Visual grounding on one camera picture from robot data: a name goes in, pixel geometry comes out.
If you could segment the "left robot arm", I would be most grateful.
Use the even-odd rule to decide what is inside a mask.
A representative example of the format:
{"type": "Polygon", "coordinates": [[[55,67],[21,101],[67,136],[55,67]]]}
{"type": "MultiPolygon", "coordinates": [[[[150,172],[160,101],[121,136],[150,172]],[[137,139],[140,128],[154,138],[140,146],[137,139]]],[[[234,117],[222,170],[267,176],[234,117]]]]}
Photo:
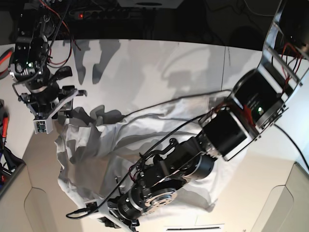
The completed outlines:
{"type": "Polygon", "coordinates": [[[135,231],[142,216],[170,204],[193,179],[211,174],[218,159],[232,160],[272,126],[285,111],[308,72],[298,75],[309,58],[309,3],[281,1],[266,36],[259,65],[234,85],[230,94],[206,114],[196,117],[200,132],[183,142],[171,134],[169,145],[149,148],[133,164],[133,185],[119,196],[89,201],[68,213],[79,220],[92,216],[106,226],[135,231]]]}

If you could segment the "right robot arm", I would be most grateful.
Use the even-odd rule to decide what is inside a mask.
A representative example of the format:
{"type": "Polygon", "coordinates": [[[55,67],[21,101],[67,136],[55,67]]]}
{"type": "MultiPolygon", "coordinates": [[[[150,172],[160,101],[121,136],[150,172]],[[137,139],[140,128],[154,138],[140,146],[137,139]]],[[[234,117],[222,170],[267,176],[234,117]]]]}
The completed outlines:
{"type": "Polygon", "coordinates": [[[72,69],[68,59],[52,63],[52,46],[62,26],[70,39],[73,51],[73,36],[60,15],[50,6],[49,0],[36,1],[36,9],[25,8],[18,21],[18,36],[10,58],[8,71],[13,77],[13,90],[24,85],[28,93],[17,93],[17,99],[24,103],[35,119],[57,119],[59,114],[73,116],[73,98],[86,95],[86,91],[75,86],[60,87],[58,81],[71,77],[72,69]]]}

